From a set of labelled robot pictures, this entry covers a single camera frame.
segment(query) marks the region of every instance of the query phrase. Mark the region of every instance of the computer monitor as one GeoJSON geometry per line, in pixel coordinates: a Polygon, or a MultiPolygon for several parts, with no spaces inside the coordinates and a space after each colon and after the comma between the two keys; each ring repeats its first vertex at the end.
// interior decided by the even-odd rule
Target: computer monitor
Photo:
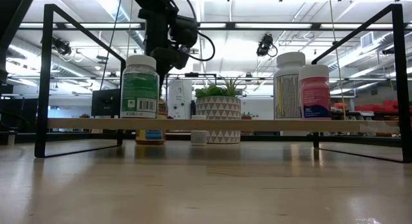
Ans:
{"type": "Polygon", "coordinates": [[[93,91],[91,116],[115,116],[120,111],[120,89],[93,91]]]}

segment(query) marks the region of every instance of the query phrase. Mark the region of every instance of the wooden surface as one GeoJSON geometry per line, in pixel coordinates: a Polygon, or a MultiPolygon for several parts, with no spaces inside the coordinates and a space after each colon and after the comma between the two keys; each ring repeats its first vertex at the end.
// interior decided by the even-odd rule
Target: wooden surface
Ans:
{"type": "Polygon", "coordinates": [[[135,118],[49,118],[49,128],[236,131],[347,131],[398,133],[397,121],[340,120],[164,120],[135,118]]]}
{"type": "MultiPolygon", "coordinates": [[[[115,140],[47,143],[72,151],[115,140]]],[[[390,147],[321,143],[396,154],[390,147]]],[[[410,224],[412,165],[312,143],[242,142],[104,149],[47,159],[0,147],[4,224],[410,224]]]]}

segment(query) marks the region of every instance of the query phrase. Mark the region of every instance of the white pill bottle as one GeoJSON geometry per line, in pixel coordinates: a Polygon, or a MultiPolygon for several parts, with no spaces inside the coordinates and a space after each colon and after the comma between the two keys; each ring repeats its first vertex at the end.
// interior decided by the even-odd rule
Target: white pill bottle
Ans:
{"type": "MultiPolygon", "coordinates": [[[[274,119],[300,120],[301,99],[299,92],[299,70],[305,65],[303,53],[290,52],[276,59],[279,70],[274,74],[274,119]]],[[[306,131],[281,131],[283,136],[302,136],[306,131]]]]}

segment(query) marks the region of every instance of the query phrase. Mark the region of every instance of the small white container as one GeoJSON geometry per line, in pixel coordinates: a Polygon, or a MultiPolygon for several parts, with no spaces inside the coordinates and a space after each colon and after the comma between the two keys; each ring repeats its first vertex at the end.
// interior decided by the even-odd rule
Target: small white container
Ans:
{"type": "MultiPolygon", "coordinates": [[[[206,120],[205,115],[193,115],[193,120],[206,120]]],[[[206,131],[195,130],[191,132],[192,146],[206,146],[206,131]]]]}
{"type": "Polygon", "coordinates": [[[8,147],[14,147],[14,142],[15,142],[15,136],[17,135],[17,132],[15,131],[9,131],[8,132],[8,140],[7,140],[7,146],[8,147]]]}

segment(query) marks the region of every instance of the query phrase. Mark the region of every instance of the yellow jar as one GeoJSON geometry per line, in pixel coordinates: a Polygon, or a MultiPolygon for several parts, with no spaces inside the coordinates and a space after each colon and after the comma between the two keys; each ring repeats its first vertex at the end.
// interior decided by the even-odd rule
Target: yellow jar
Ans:
{"type": "MultiPolygon", "coordinates": [[[[167,104],[163,99],[158,103],[158,119],[167,118],[167,104]]],[[[162,130],[137,130],[136,131],[136,144],[142,145],[160,145],[166,141],[165,131],[162,130]]]]}

